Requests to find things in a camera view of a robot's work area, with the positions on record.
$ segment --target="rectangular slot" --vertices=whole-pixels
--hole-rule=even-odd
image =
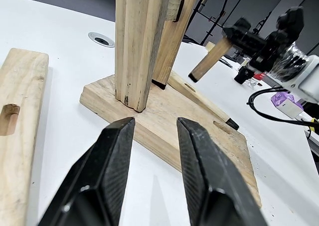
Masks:
[[[4,105],[0,114],[0,135],[12,135],[15,131],[20,107],[16,104]]]

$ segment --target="wooden board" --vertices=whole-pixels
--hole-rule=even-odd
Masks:
[[[169,0],[166,18],[165,18],[166,21],[175,21],[176,20],[180,3],[181,3],[181,0]]]
[[[188,76],[194,82],[197,82],[217,63],[222,56],[228,52],[229,49],[231,49],[232,46],[232,43],[227,38],[223,37]]]
[[[147,108],[142,113],[137,113],[115,99],[114,76],[86,85],[80,103],[108,122],[134,116],[134,140],[179,171],[181,167],[176,119],[182,116],[199,122],[235,163],[256,202],[261,205],[245,137],[171,86],[167,85],[162,90],[152,84]]]
[[[116,3],[116,98],[138,112],[146,107],[168,2]]]
[[[0,69],[0,225],[25,224],[48,55],[10,50]]]
[[[184,0],[184,6],[178,22],[166,21],[164,24],[153,72],[153,81],[159,83],[159,85],[165,86],[167,84],[195,1],[196,0]]]

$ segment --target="white table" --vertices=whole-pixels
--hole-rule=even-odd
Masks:
[[[107,125],[80,105],[79,97],[85,84],[114,73],[114,49],[94,43],[87,34],[114,39],[115,24],[31,0],[0,0],[0,18],[0,64],[12,47],[49,54],[28,213],[28,225],[34,225],[71,165]],[[183,43],[174,70],[186,79],[206,53],[204,47]],[[235,74],[218,63],[196,87],[246,136],[262,213],[271,226],[317,225],[319,178],[303,129],[256,115],[246,106],[254,90],[235,83]],[[268,98],[257,98],[257,107],[284,117]],[[189,225],[181,174],[136,142],[120,225]]]

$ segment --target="wood grain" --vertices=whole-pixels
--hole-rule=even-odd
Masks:
[[[164,24],[159,53],[153,73],[153,80],[163,85],[167,84],[196,0],[184,1],[178,22],[166,21]]]
[[[215,115],[223,122],[227,122],[229,120],[230,117],[225,112],[223,112],[218,106],[204,97],[192,85],[188,84],[176,72],[172,71],[170,73],[167,83],[176,91],[180,92],[185,97],[187,97],[212,115]]]
[[[116,24],[116,46],[119,44],[115,65],[116,98],[141,112],[146,107],[169,0],[119,1],[116,5],[116,21],[119,21]]]
[[[193,81],[197,82],[217,63],[222,56],[225,55],[225,53],[228,52],[232,46],[232,43],[227,38],[223,37],[191,71],[189,77]]]
[[[114,76],[86,85],[80,103],[108,122],[134,116],[134,139],[179,171],[181,166],[176,119],[182,116],[199,122],[235,163],[256,202],[261,205],[245,137],[171,86],[162,90],[152,84],[147,108],[142,113],[125,107],[115,99]]]
[[[180,3],[181,3],[181,0],[169,0],[166,18],[165,18],[166,21],[175,21],[176,20]]]
[[[0,108],[8,131],[0,136],[0,225],[25,224],[33,152],[48,55],[11,49],[0,69]]]

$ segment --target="wooden leg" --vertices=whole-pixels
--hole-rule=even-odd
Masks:
[[[153,83],[161,88],[164,88],[167,84],[195,1],[196,0],[184,0],[184,6],[178,22],[166,21],[164,24],[159,53],[153,73]]]
[[[146,107],[168,2],[116,2],[116,98],[138,112]]]
[[[215,47],[199,62],[199,64],[188,75],[195,83],[211,69],[217,61],[228,52],[232,43],[227,38],[222,38]]]

